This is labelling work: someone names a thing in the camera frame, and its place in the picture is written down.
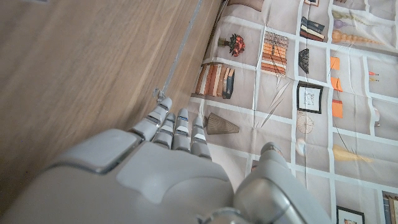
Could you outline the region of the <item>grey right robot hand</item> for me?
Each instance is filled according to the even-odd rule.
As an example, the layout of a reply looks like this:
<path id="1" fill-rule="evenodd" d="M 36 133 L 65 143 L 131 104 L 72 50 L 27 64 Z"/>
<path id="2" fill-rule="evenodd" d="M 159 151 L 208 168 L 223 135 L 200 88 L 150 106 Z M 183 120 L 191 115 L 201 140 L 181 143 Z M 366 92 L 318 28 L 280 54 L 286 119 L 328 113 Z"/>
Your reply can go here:
<path id="1" fill-rule="evenodd" d="M 233 189 L 201 118 L 165 98 L 128 131 L 109 129 L 51 162 L 2 223 L 330 223 L 269 142 Z"/>

